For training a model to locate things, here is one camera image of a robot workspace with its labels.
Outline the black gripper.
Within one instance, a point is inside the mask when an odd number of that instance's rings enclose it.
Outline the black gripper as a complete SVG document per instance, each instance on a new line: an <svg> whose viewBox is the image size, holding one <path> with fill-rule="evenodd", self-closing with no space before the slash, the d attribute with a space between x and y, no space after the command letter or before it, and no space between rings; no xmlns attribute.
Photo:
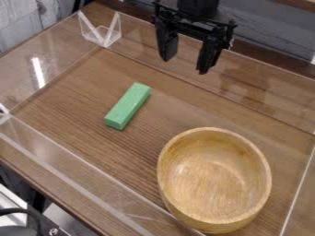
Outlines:
<svg viewBox="0 0 315 236"><path fill-rule="evenodd" d="M219 2L220 0L153 0L152 2L152 24L156 28L161 59L167 62L176 55L179 33L200 41L204 40L196 60L196 70L201 75L215 66L223 48L231 47L232 34L238 27L236 20L219 12Z"/></svg>

